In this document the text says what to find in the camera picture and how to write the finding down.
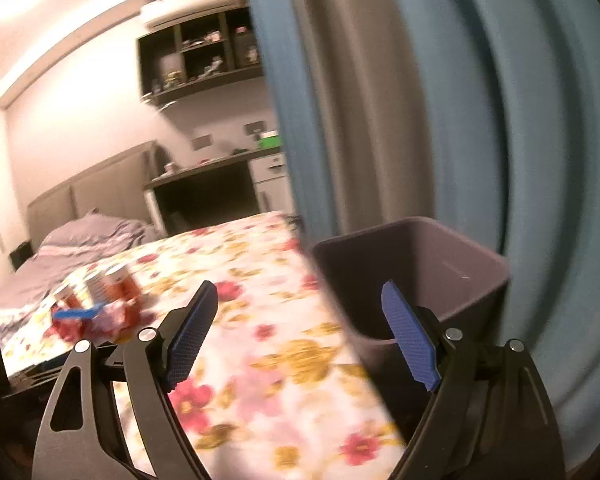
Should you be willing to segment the green box on desk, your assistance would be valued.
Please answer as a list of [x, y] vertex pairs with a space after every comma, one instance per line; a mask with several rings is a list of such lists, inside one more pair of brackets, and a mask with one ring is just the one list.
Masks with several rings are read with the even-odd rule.
[[259, 134], [258, 145], [261, 150], [268, 150], [269, 148], [279, 148], [282, 141], [276, 130], [268, 130]]

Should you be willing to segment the white striped paper cup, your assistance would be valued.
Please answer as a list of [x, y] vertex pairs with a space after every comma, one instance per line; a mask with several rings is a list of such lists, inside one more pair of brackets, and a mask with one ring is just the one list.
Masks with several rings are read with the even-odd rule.
[[93, 271], [84, 276], [84, 285], [94, 306], [108, 304], [108, 289], [102, 271]]

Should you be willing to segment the white air conditioner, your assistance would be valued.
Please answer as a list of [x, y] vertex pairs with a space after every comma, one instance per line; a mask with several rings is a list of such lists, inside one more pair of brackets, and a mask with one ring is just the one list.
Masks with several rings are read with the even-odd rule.
[[155, 0], [140, 8], [140, 17], [147, 29], [154, 29], [177, 18], [234, 6], [242, 0]]

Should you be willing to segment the floral bed sheet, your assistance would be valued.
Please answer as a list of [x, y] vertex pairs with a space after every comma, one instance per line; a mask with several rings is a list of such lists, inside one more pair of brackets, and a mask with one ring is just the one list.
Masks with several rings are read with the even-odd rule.
[[[60, 285], [87, 302], [84, 276], [118, 263], [145, 294], [151, 324], [183, 307], [201, 283], [218, 289], [218, 313], [195, 366], [170, 395], [211, 477], [390, 476], [403, 440], [283, 214], [160, 238], [81, 266]], [[0, 308], [9, 372], [70, 347], [45, 336], [55, 290], [37, 304]]]

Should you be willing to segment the grey striped duvet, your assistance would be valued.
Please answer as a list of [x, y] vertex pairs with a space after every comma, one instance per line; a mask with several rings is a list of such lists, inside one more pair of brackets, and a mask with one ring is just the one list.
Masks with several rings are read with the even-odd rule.
[[0, 287], [0, 308], [37, 304], [74, 270], [160, 240], [149, 223], [89, 212], [54, 229], [38, 251]]

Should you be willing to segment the dark desk with drawers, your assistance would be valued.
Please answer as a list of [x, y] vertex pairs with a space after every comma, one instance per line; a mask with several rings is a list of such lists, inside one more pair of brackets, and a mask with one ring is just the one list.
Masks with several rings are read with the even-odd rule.
[[259, 148], [167, 172], [145, 185], [152, 222], [166, 235], [250, 217], [296, 213], [280, 148]]

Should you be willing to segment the dark wall shelf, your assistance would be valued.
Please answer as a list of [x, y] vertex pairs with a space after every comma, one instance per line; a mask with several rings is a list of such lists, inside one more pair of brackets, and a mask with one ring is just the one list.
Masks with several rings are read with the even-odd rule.
[[140, 98], [159, 107], [263, 75], [248, 6], [177, 18], [136, 40]]

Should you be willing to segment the red white crumpled wrapper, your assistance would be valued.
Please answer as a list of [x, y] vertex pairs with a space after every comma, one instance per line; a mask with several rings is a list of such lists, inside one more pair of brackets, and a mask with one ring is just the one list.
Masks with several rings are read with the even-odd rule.
[[92, 320], [53, 320], [50, 314], [50, 328], [45, 331], [45, 336], [55, 335], [72, 344], [82, 339], [115, 341], [137, 326], [143, 306], [142, 300], [117, 300], [105, 304], [102, 312]]

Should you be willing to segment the grey trash bin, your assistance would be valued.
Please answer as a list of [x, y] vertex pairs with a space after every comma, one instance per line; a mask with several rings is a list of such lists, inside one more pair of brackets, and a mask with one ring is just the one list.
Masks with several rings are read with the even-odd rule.
[[443, 327], [479, 340], [500, 308], [509, 281], [506, 260], [426, 217], [322, 240], [311, 259], [347, 340], [400, 435], [411, 439], [428, 393], [414, 381], [382, 313], [382, 285], [392, 281], [411, 307], [426, 308]]

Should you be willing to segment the blue grey curtain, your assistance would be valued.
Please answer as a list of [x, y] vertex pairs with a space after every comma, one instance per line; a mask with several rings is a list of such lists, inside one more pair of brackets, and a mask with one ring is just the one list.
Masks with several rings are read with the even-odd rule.
[[427, 216], [505, 258], [570, 479], [600, 479], [598, 0], [249, 0], [311, 242]]

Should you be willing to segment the orange paper cup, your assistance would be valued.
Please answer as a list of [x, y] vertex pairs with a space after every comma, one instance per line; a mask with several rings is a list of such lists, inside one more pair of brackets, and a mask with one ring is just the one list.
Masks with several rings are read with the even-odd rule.
[[69, 284], [62, 284], [54, 291], [54, 298], [61, 310], [82, 309], [82, 302]]
[[104, 274], [107, 298], [110, 301], [140, 301], [142, 291], [128, 266], [118, 263], [109, 268]]

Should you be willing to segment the grey upholstered headboard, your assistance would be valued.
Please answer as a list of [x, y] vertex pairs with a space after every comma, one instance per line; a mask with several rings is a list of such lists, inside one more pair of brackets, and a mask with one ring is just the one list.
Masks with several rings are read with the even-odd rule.
[[95, 209], [109, 217], [152, 221], [145, 185], [163, 174], [171, 157], [156, 141], [114, 155], [50, 188], [27, 206], [33, 248], [65, 223]]

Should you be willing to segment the blue ridged sponge cloth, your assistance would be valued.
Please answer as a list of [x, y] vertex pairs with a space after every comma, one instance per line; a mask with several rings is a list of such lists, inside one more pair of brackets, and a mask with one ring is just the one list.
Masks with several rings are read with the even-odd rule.
[[104, 304], [95, 304], [93, 307], [87, 309], [64, 309], [59, 306], [53, 306], [50, 308], [50, 313], [53, 320], [92, 320], [102, 312], [104, 307]]

